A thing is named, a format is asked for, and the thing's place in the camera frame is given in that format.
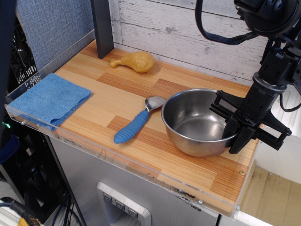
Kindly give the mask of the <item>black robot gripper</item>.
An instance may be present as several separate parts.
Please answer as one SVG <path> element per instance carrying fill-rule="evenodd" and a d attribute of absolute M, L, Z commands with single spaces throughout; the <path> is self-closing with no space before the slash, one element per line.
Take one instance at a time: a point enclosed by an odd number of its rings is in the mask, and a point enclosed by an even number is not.
<path fill-rule="evenodd" d="M 245 98 L 237 97 L 222 90 L 216 92 L 216 99 L 210 110 L 226 121 L 223 139 L 235 137 L 229 153 L 238 154 L 250 140 L 259 139 L 279 150 L 291 130 L 271 112 L 277 92 L 250 90 Z"/>

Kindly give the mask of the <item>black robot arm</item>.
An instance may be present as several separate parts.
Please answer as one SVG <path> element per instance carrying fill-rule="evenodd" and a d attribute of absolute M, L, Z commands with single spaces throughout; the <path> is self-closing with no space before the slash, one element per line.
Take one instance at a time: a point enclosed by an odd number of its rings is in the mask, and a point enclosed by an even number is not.
<path fill-rule="evenodd" d="M 276 119 L 271 108 L 283 99 L 288 85 L 301 88 L 301 3 L 298 0 L 237 0 L 240 18 L 250 32 L 233 38 L 204 33 L 210 40 L 237 45 L 257 36 L 268 38 L 261 67 L 245 97 L 221 90 L 211 110 L 226 121 L 223 137 L 234 136 L 230 153 L 237 154 L 251 139 L 279 149 L 291 130 Z"/>

